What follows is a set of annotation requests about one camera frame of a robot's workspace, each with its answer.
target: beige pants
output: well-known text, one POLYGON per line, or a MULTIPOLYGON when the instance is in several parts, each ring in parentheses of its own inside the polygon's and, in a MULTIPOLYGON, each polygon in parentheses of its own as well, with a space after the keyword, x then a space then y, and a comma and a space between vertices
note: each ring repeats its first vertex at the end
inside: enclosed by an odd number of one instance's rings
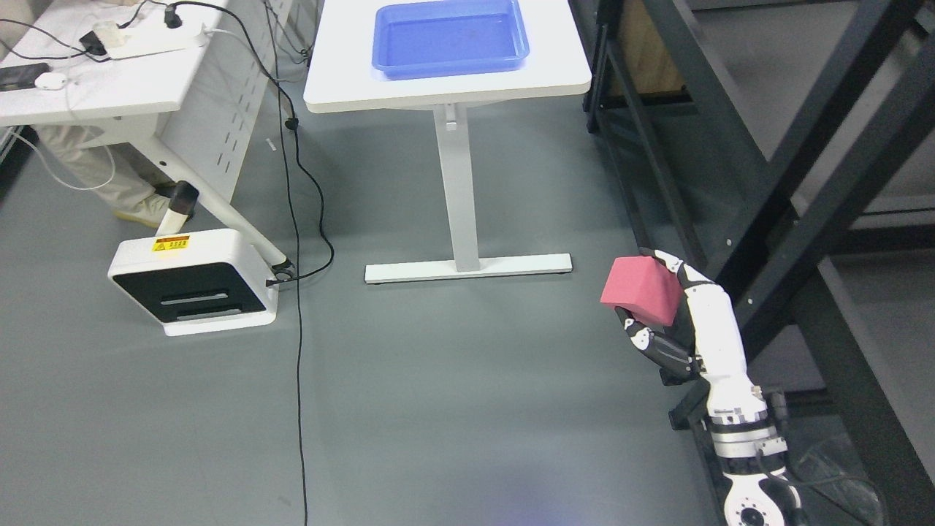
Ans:
MULTIPOLYGON (((110 177, 110 157, 104 148, 79 149, 95 134, 81 126, 34 125, 39 140, 85 186, 97 186, 110 177)), ((113 180, 93 190, 110 208, 130 211, 153 194, 152 186, 169 179, 129 144, 109 146, 113 154, 113 180)))

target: table leg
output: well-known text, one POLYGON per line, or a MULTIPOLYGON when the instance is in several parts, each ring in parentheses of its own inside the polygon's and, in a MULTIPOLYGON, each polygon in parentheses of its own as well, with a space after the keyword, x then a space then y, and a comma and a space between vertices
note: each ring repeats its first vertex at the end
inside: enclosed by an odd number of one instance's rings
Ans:
POLYGON ((367 265, 369 284, 571 272, 571 255, 479 257, 468 111, 461 104, 433 108, 454 260, 367 265))
POLYGON ((226 226, 243 234, 271 268, 277 271, 286 270, 286 273, 289 272, 287 269, 292 267, 292 263, 286 255, 276 248, 276 245, 268 240, 255 226, 251 225, 244 216, 240 215, 240 212, 235 210, 220 194, 215 192, 184 161, 169 150, 162 141, 155 136, 149 136, 134 138, 130 140, 130 144, 146 155, 173 181, 187 181, 197 188, 199 192, 198 202, 226 226))

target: warning label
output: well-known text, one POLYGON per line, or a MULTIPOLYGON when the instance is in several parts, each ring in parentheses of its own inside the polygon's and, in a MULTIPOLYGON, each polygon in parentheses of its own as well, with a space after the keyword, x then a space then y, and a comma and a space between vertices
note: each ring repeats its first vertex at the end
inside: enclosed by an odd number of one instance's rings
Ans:
POLYGON ((188 248, 188 239, 191 236, 176 236, 174 238, 158 238, 152 244, 153 252, 163 252, 164 250, 179 250, 188 248))

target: robotic hand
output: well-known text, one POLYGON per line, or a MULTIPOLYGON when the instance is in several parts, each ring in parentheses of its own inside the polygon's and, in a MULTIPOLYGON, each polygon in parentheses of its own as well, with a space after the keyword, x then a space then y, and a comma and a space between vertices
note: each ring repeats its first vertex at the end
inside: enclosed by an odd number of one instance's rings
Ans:
POLYGON ((678 277, 695 328, 695 353, 655 333, 621 307, 617 315, 626 334, 672 383, 700 376, 711 384, 707 429, 711 433, 730 491, 724 502, 729 526, 805 524, 801 500, 785 480, 785 439, 769 418, 764 395, 747 376, 740 331, 730 297, 681 259, 661 251, 642 251, 678 277))

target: pink sponge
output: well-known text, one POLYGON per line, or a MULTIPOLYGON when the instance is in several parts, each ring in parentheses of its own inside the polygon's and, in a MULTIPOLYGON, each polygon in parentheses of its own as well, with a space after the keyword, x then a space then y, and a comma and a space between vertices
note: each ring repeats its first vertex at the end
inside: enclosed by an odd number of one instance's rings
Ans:
POLYGON ((647 325, 672 325, 679 308, 682 287, 678 278, 649 256, 613 260, 600 302, 623 307, 647 325))

